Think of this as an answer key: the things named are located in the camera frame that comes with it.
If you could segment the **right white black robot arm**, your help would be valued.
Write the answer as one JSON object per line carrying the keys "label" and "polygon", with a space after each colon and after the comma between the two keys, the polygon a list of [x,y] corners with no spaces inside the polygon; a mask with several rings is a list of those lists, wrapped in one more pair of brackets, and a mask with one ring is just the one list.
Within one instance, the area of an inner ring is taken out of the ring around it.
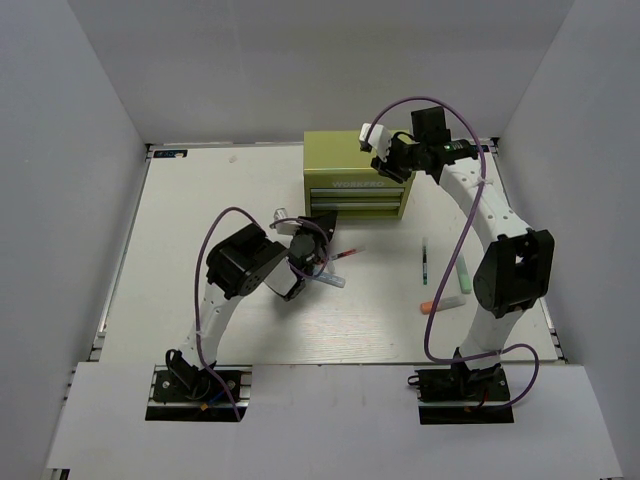
{"label": "right white black robot arm", "polygon": [[445,271],[452,272],[469,232],[475,232],[483,257],[473,276],[478,307],[471,327],[451,358],[427,357],[450,374],[432,390],[485,403],[490,384],[501,373],[507,340],[526,311],[549,288],[555,241],[547,230],[522,220],[487,177],[487,160],[476,133],[455,140],[446,124],[454,110],[433,100],[412,112],[410,133],[391,133],[378,119],[364,124],[360,148],[375,154],[372,168],[397,183],[414,173],[431,177],[458,205],[466,221]]}

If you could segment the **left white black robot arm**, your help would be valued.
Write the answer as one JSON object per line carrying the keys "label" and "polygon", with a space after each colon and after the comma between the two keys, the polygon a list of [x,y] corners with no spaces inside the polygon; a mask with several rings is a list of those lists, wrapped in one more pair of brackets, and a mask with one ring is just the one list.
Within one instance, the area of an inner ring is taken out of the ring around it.
{"label": "left white black robot arm", "polygon": [[194,275],[194,323],[182,345],[166,352],[171,378],[189,399],[224,388],[211,374],[222,336],[239,302],[266,285],[284,301],[294,299],[328,263],[338,214],[275,218],[273,226],[290,244],[272,241],[253,217],[211,250],[202,246]]}

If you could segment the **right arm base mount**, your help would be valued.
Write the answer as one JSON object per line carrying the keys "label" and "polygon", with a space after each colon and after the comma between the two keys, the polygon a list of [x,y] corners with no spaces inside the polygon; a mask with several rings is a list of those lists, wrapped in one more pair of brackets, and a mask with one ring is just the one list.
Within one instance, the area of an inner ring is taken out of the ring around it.
{"label": "right arm base mount", "polygon": [[500,364],[476,375],[463,364],[416,370],[407,378],[416,390],[421,425],[512,424],[509,386]]}

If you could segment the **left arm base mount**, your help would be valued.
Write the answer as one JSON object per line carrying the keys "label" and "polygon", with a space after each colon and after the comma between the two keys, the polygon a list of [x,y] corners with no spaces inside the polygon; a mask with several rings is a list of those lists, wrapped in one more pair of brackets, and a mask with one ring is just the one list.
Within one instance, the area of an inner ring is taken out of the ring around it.
{"label": "left arm base mount", "polygon": [[[231,391],[239,419],[242,419],[249,406],[252,369],[223,366],[216,371]],[[237,423],[239,419],[223,387],[213,377],[205,377],[199,386],[190,391],[165,366],[154,368],[146,421]]]}

